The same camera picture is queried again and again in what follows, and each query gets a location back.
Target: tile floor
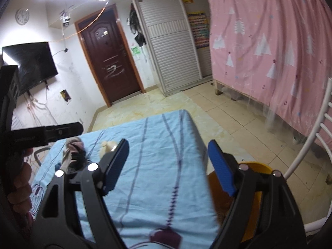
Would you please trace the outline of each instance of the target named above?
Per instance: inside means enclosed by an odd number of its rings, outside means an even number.
[[[215,95],[210,82],[167,98],[156,89],[115,104],[98,115],[93,130],[179,109],[190,112],[206,144],[216,139],[238,161],[256,160],[284,173],[301,149],[301,144],[293,144],[293,134],[286,126],[267,130],[257,104]],[[310,151],[288,180],[304,223],[327,214],[332,198],[332,185],[325,183],[328,174],[332,175],[329,159],[317,159]]]

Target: door frame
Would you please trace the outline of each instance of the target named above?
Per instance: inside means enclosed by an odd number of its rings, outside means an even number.
[[[134,74],[135,74],[135,77],[136,77],[137,83],[138,83],[138,85],[139,85],[139,88],[140,88],[140,90],[141,90],[142,93],[146,93],[146,91],[145,91],[145,89],[144,89],[144,86],[143,86],[143,83],[142,83],[142,80],[141,80],[141,77],[140,77],[140,75],[139,75],[139,73],[138,73],[138,70],[137,70],[137,67],[136,67],[136,65],[135,65],[135,61],[134,61],[134,58],[133,58],[133,56],[132,56],[132,52],[131,52],[130,49],[129,49],[129,45],[128,45],[128,42],[127,42],[127,38],[126,38],[126,36],[125,36],[125,33],[124,33],[124,31],[123,31],[123,28],[122,28],[122,25],[121,25],[121,21],[120,21],[120,19],[119,19],[119,17],[118,17],[118,14],[117,14],[117,6],[116,6],[116,4],[113,4],[113,5],[109,5],[109,6],[107,6],[107,7],[105,8],[105,11],[104,11],[104,12],[109,11],[109,10],[112,10],[113,13],[114,13],[114,15],[115,15],[116,24],[117,24],[117,27],[118,27],[118,29],[119,29],[119,31],[120,31],[120,35],[121,35],[121,38],[122,38],[123,44],[124,44],[124,46],[125,46],[125,49],[126,49],[126,51],[127,51],[127,54],[128,54],[128,57],[129,57],[130,64],[132,65],[132,68],[133,68],[133,70],[134,70]],[[91,18],[91,17],[93,17],[93,16],[95,16],[95,15],[98,15],[99,13],[100,13],[100,10],[99,10],[99,11],[96,11],[96,12],[94,12],[94,13],[92,13],[92,14],[89,14],[89,15],[85,16],[84,18],[80,19],[79,21],[76,21],[76,22],[75,22],[76,32],[79,32],[79,31],[80,31],[80,28],[79,28],[78,25],[79,25],[81,22],[86,21],[87,19],[89,19],[89,18]],[[110,106],[112,106],[112,103],[110,102],[109,98],[107,97],[106,91],[105,91],[104,87],[102,86],[102,84],[101,84],[101,82],[100,82],[100,80],[99,80],[99,78],[98,78],[98,76],[97,76],[97,74],[96,74],[96,70],[95,70],[95,68],[93,67],[92,61],[91,61],[90,56],[89,56],[88,48],[87,48],[87,46],[86,46],[86,44],[85,44],[85,40],[84,40],[84,38],[83,38],[83,36],[82,36],[81,33],[78,34],[78,38],[79,38],[79,41],[80,41],[80,43],[81,43],[81,47],[82,47],[82,49],[83,49],[84,56],[85,56],[85,58],[86,58],[86,60],[87,60],[87,62],[88,62],[88,65],[89,65],[89,67],[90,67],[90,71],[91,71],[91,73],[92,73],[92,75],[93,75],[93,77],[94,77],[94,79],[95,79],[95,81],[96,81],[96,83],[97,83],[97,86],[98,86],[98,88],[99,88],[99,90],[100,90],[100,92],[101,92],[101,94],[102,94],[102,96],[103,96],[103,98],[104,98],[104,100],[105,100],[105,102],[106,102],[106,105],[107,105],[108,107],[110,107]]]

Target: security camera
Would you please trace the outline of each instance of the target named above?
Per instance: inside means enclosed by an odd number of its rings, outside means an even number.
[[[62,25],[64,27],[68,27],[69,23],[70,23],[70,14],[66,16],[66,13],[64,13],[61,17],[60,17],[61,21],[62,21]]]

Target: green drawing on wall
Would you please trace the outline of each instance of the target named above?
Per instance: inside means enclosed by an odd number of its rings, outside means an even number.
[[[133,47],[132,48],[132,54],[135,55],[139,55],[141,54],[141,50],[139,49],[139,47]]]

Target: brown door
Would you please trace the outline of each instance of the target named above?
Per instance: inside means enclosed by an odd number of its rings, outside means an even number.
[[[79,28],[85,28],[96,17],[79,23]],[[94,71],[109,102],[140,90],[112,8],[85,29],[82,36]]]

